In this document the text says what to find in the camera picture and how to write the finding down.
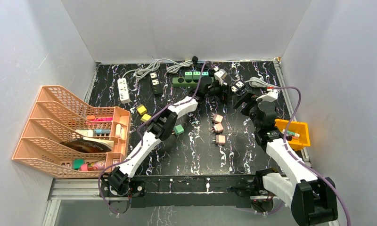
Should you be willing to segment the yellow plastic bin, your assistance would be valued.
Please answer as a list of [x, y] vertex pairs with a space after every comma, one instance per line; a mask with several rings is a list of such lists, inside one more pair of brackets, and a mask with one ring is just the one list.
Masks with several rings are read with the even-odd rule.
[[309, 128], [306, 122], [292, 121], [287, 130], [288, 142], [294, 151], [300, 151], [311, 146]]

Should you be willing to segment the white power strip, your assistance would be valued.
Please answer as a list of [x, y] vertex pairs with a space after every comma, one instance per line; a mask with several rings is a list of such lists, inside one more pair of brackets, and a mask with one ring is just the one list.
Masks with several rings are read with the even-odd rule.
[[117, 84], [118, 84], [118, 91], [119, 91], [119, 99], [121, 103], [126, 104], [126, 103], [131, 102], [129, 85], [127, 83], [126, 78], [119, 78], [117, 80]]

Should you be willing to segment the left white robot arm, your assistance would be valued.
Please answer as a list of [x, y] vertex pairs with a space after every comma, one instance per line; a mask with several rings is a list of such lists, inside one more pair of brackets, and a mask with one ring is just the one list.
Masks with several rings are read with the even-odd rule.
[[118, 196], [124, 196], [130, 189], [130, 179], [136, 174], [137, 168], [148, 154], [165, 141], [172, 134], [176, 121], [182, 116], [193, 112], [208, 97], [219, 97], [222, 101], [230, 101], [231, 86], [226, 82], [212, 81], [206, 77], [205, 81], [198, 81], [197, 86], [182, 100], [168, 104], [161, 108], [147, 122], [137, 128], [140, 142], [123, 161], [114, 163], [104, 170], [98, 177], [99, 196], [105, 199], [102, 186], [111, 188]]

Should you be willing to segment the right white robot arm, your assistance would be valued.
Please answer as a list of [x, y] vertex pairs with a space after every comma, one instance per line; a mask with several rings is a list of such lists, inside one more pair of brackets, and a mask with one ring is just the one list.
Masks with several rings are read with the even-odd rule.
[[255, 140], [284, 171], [285, 176], [274, 169], [259, 170], [255, 174], [254, 189], [260, 195], [272, 192], [291, 209], [292, 216], [300, 226], [311, 226], [338, 218], [334, 183], [323, 181], [309, 170], [285, 141], [276, 127], [276, 98], [267, 95], [257, 97], [245, 92], [234, 108], [245, 106], [241, 113], [248, 116], [255, 127]]

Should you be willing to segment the light green plug adapter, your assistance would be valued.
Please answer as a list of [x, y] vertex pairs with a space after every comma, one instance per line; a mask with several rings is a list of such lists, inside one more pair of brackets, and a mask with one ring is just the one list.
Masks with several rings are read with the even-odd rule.
[[184, 79], [189, 81], [193, 79], [193, 73], [192, 72], [185, 72]]

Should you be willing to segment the orange plastic file rack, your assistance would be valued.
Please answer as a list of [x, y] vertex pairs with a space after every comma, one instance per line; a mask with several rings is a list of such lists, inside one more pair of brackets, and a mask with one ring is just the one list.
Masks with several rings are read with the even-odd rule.
[[78, 171], [64, 164], [76, 159], [105, 160], [106, 153], [82, 153], [63, 143], [81, 138], [78, 130], [110, 128], [111, 121], [87, 117], [111, 119], [114, 110], [90, 106], [62, 86], [42, 86], [12, 160], [54, 178], [96, 178], [99, 171]]

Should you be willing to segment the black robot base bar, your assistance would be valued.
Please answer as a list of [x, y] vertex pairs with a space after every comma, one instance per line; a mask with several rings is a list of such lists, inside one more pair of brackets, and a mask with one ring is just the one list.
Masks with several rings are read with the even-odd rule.
[[271, 212], [279, 201], [255, 187], [254, 179], [254, 175], [135, 176], [117, 191], [102, 178], [100, 190], [120, 213], [128, 208], [160, 206], [233, 206]]

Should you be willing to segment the short black power strip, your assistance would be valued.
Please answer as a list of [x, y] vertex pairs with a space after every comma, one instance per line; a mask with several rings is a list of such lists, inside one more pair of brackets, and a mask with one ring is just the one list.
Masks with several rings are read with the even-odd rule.
[[163, 94], [163, 85], [160, 83], [156, 72], [150, 73], [150, 81], [155, 97], [161, 96]]

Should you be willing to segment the mint green plug adapter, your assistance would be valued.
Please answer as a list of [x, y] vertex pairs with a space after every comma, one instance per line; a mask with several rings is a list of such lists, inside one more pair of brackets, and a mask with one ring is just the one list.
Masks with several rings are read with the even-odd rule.
[[193, 80], [199, 80], [200, 75], [201, 75], [201, 72], [199, 72], [199, 71], [194, 71], [194, 72], [193, 72]]

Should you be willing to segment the yellow plug adapter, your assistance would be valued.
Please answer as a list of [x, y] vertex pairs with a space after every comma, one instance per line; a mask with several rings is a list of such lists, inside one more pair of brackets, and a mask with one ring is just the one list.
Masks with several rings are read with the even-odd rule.
[[148, 111], [147, 111], [147, 108], [144, 106], [144, 105], [139, 105], [136, 107], [136, 111], [139, 115], [144, 115], [146, 114]]
[[140, 121], [145, 123], [145, 122], [149, 121], [151, 119], [151, 117], [152, 117], [151, 115], [145, 113], [145, 114], [142, 115]]

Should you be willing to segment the pink plug adapter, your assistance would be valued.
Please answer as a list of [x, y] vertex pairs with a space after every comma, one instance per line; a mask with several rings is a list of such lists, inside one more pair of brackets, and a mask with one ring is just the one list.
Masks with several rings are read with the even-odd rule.
[[221, 123], [217, 123], [211, 127], [210, 131], [213, 132], [214, 134], [220, 134], [224, 131], [224, 127]]
[[226, 144], [226, 137], [224, 135], [216, 135], [212, 141], [216, 145], [225, 145]]
[[219, 114], [213, 114], [213, 115], [212, 115], [212, 122], [215, 123], [215, 124], [222, 123], [223, 118], [224, 118], [224, 117], [223, 117], [222, 115], [219, 115]]

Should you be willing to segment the green power strip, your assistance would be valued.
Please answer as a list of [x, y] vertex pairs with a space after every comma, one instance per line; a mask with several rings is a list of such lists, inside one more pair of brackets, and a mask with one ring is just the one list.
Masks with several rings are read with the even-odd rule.
[[213, 82], [214, 79], [209, 76], [203, 76], [200, 80], [185, 80], [184, 77], [175, 77], [172, 79], [172, 86], [173, 87], [195, 87], [198, 82], [206, 82], [210, 81]]

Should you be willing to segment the orange desk organizer tray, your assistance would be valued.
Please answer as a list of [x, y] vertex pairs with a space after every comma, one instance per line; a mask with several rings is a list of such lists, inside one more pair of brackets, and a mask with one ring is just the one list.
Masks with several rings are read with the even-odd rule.
[[95, 107], [97, 117], [110, 117], [112, 114], [109, 139], [114, 142], [113, 149], [107, 153], [105, 167], [121, 162], [127, 157], [131, 127], [131, 113], [120, 107]]

